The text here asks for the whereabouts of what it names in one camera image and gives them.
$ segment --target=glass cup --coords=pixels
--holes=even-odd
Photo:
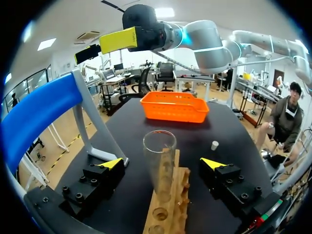
[[[168,202],[171,199],[176,137],[168,131],[152,131],[145,135],[143,147],[157,198],[159,202]]]

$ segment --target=white cylinder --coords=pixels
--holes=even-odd
[[[219,146],[219,142],[213,141],[213,143],[211,144],[211,150],[215,151],[218,146]]]

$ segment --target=orange basket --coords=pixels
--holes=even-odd
[[[150,119],[202,123],[209,112],[207,103],[190,93],[149,92],[141,104]]]

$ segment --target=ceiling light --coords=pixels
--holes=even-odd
[[[301,45],[304,49],[304,52],[306,52],[307,54],[309,53],[308,49],[306,48],[306,46],[300,41],[300,40],[295,40],[297,42],[297,44]]]
[[[170,18],[175,16],[175,11],[172,8],[156,8],[157,18]]]
[[[31,34],[32,34],[32,29],[33,29],[33,22],[30,22],[24,29],[23,31],[23,41],[24,43],[27,42],[30,37],[31,37]]]
[[[55,40],[56,40],[56,38],[53,38],[53,39],[45,40],[45,41],[41,42],[37,51],[51,47],[51,45],[55,42]]]
[[[4,83],[8,82],[11,78],[12,78],[12,74],[9,73],[9,74],[6,76],[5,82],[4,82]]]

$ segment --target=blue chair back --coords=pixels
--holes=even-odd
[[[82,102],[72,73],[34,90],[1,123],[4,161],[13,173],[33,141],[58,117]]]

